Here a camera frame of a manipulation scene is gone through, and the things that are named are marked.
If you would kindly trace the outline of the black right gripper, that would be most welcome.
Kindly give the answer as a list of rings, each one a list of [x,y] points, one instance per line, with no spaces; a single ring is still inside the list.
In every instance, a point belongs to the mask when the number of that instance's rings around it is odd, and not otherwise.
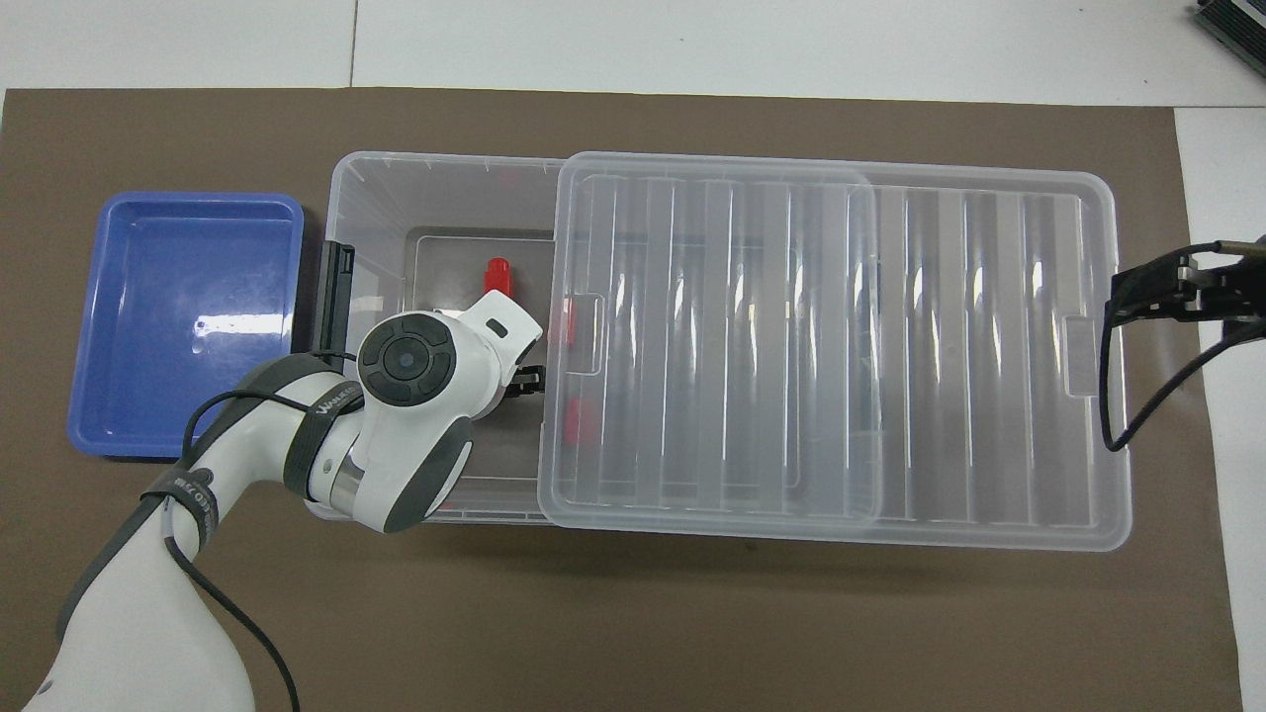
[[[1203,269],[1194,255],[1162,256],[1112,277],[1108,324],[1152,318],[1177,321],[1263,321],[1265,251],[1220,250],[1234,264]]]

